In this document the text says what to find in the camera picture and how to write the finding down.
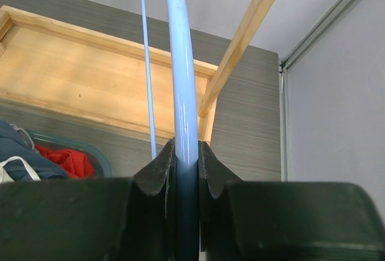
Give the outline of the navy tank top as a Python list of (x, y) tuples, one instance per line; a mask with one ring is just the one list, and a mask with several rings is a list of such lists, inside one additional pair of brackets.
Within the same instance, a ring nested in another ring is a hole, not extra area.
[[(69, 178), (64, 169), (36, 152), (32, 144), (30, 138), (24, 139), (11, 124), (1, 121), (1, 161), (12, 156), (20, 156), (32, 166), (41, 180)], [(27, 176), (16, 181), (30, 182)]]

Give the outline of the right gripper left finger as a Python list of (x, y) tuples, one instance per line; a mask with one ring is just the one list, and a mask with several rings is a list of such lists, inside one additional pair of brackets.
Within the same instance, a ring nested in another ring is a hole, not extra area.
[(1, 186), (2, 260), (169, 260), (174, 140), (132, 177)]

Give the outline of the white tank top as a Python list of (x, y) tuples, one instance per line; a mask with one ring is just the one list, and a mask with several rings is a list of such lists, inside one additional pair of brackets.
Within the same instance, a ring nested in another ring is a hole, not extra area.
[(1, 161), (1, 184), (15, 182), (27, 176), (30, 181), (41, 181), (37, 172), (20, 156)]

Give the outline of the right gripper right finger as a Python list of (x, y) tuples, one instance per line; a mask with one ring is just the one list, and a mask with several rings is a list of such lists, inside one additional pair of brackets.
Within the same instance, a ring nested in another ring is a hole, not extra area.
[(198, 166), (207, 260), (384, 259), (384, 224), (361, 187), (245, 181), (206, 142)]

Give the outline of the light blue hanger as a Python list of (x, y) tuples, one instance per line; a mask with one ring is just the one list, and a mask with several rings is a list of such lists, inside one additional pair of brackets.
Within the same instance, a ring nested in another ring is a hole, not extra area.
[(198, 122), (186, 0), (167, 0), (174, 103), (174, 147), (166, 177), (166, 260), (199, 259)]

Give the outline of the red tank top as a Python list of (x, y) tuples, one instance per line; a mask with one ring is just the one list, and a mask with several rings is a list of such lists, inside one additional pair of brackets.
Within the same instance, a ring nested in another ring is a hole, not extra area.
[(52, 150), (41, 145), (35, 147), (43, 157), (59, 165), (72, 179), (88, 179), (95, 176), (95, 169), (85, 153), (66, 148)]

